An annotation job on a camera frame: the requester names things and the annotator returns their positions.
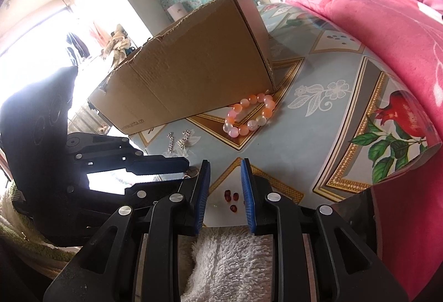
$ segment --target blue gripper pad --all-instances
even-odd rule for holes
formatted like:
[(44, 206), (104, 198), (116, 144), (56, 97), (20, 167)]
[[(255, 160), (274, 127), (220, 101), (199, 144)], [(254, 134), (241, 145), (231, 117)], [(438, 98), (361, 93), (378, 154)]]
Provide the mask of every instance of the blue gripper pad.
[(195, 234), (198, 235), (200, 228), (203, 226), (203, 218), (205, 217), (206, 201), (209, 193), (209, 182), (211, 181), (211, 165), (204, 160), (200, 169), (199, 178), (202, 179), (199, 196), (195, 203)]
[(251, 183), (253, 183), (253, 174), (251, 165), (246, 158), (241, 161), (241, 186), (243, 189), (244, 206), (246, 208), (246, 218), (251, 233), (256, 232), (257, 222), (255, 218), (255, 201), (252, 192)]

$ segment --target toilet paper roll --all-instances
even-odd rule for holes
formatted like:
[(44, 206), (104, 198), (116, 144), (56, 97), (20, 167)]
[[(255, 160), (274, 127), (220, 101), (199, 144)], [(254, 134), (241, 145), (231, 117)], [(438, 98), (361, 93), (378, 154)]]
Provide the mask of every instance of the toilet paper roll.
[(174, 21), (177, 21), (188, 14), (188, 12), (185, 10), (181, 2), (173, 4), (171, 7), (169, 7), (168, 12), (171, 15), (171, 17), (174, 19)]

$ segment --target metal screw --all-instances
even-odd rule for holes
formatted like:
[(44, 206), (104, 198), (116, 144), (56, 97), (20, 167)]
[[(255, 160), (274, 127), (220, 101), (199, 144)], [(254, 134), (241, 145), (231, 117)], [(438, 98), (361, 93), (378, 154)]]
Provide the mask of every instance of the metal screw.
[(180, 193), (173, 193), (170, 197), (169, 200), (171, 202), (180, 202), (183, 199), (183, 195)]
[(277, 202), (281, 199), (281, 196), (278, 193), (272, 192), (269, 195), (267, 195), (267, 199), (272, 202)]
[(118, 209), (118, 214), (121, 216), (126, 216), (129, 215), (132, 212), (132, 208), (129, 206), (121, 206)]
[(328, 205), (323, 205), (320, 207), (320, 213), (322, 215), (329, 216), (330, 214), (332, 214), (332, 208)]

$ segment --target pink bead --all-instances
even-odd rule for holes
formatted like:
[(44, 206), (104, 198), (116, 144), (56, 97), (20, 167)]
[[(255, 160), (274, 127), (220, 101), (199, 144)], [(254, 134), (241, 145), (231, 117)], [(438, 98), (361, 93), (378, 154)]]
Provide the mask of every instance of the pink bead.
[(248, 128), (250, 131), (255, 131), (258, 128), (258, 123), (257, 121), (251, 119), (250, 121), (248, 121)]
[(231, 125), (233, 125), (235, 123), (235, 118), (228, 116), (225, 119), (225, 123), (230, 123)]
[(228, 112), (228, 117), (236, 118), (237, 115), (238, 115), (238, 113), (234, 110), (230, 110)]
[(240, 113), (243, 109), (243, 107), (240, 104), (235, 104), (232, 106), (232, 109), (236, 112), (236, 113)]
[(263, 103), (264, 99), (264, 93), (259, 93), (257, 95), (257, 101), (260, 102), (261, 104)]
[(229, 132), (228, 135), (232, 138), (236, 138), (238, 137), (238, 128), (237, 127), (232, 127)]
[(241, 125), (238, 128), (238, 132), (241, 136), (246, 136), (249, 133), (249, 128), (246, 125)]
[(246, 99), (246, 98), (243, 98), (243, 99), (240, 101), (240, 105), (241, 105), (243, 108), (248, 108), (248, 107), (249, 107), (249, 100)]
[(273, 97), (271, 95), (266, 95), (265, 97), (263, 97), (263, 102), (269, 102), (269, 101), (273, 101)]
[(265, 117), (266, 119), (271, 118), (272, 111), (269, 108), (264, 108), (261, 112), (261, 115)]
[(274, 101), (267, 101), (264, 103), (266, 108), (269, 108), (271, 111), (274, 111), (275, 108), (275, 102)]
[(250, 95), (248, 97), (248, 100), (251, 103), (251, 105), (255, 105), (257, 103), (257, 96), (256, 95)]

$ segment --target beaded bracelet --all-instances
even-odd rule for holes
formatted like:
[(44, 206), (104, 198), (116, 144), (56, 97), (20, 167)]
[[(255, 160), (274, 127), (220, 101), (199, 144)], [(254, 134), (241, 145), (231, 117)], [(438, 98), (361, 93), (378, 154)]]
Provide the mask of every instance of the beaded bracelet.
[[(243, 110), (243, 108), (248, 108), (250, 105), (255, 105), (257, 102), (264, 103), (264, 109), (261, 111), (261, 116), (256, 119), (251, 119), (245, 125), (240, 125), (238, 128), (234, 127), (236, 116)], [(272, 111), (275, 108), (275, 102), (271, 95), (265, 95), (264, 93), (259, 93), (256, 95), (251, 95), (248, 98), (243, 98), (239, 104), (232, 106), (232, 110), (228, 112), (225, 119), (225, 124), (223, 125), (223, 130), (232, 138), (240, 136), (246, 136), (250, 131), (255, 131), (260, 126), (264, 126), (269, 118), (272, 116)]]

